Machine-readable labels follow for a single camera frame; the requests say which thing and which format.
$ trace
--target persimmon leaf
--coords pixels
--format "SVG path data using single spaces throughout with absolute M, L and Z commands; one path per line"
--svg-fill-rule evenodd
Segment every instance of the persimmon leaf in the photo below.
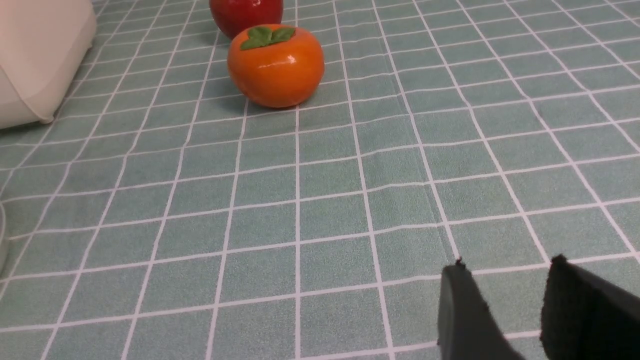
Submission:
M 240 44 L 240 50 L 250 50 L 267 45 L 269 45 L 269 42 L 263 41 L 262 39 L 248 38 L 242 44 Z
M 271 43 L 275 44 L 278 42 L 289 41 L 295 32 L 295 28 L 278 28 L 273 32 L 273 35 L 271 36 Z
M 271 31 L 271 29 L 267 28 L 266 26 L 254 26 L 247 32 L 249 38 L 261 40 L 266 44 L 271 41 L 272 34 L 273 32 Z

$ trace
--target green checkered tablecloth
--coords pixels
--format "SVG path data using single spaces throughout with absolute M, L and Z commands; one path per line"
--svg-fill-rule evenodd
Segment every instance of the green checkered tablecloth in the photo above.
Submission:
M 0 132 L 0 359 L 438 359 L 458 256 L 529 359 L 550 257 L 640 295 L 639 0 L 285 0 L 326 72 L 284 111 L 206 1 L 94 6 Z

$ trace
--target white object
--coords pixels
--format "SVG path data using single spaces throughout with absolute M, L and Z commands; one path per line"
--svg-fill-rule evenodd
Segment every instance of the white object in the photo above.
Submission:
M 53 120 L 95 29 L 90 0 L 0 0 L 0 129 Z

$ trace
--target apple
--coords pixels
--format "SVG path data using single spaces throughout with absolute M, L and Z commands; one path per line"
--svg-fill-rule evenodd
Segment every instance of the apple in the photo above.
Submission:
M 254 26 L 280 24 L 284 4 L 283 0 L 209 0 L 209 8 L 222 33 L 233 39 Z

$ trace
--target orange persimmon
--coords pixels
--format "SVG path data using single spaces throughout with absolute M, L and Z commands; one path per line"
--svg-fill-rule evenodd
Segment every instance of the orange persimmon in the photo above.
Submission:
M 309 31 L 266 24 L 246 29 L 231 41 L 227 67 L 249 100 L 288 108 L 315 92 L 324 75 L 324 54 Z

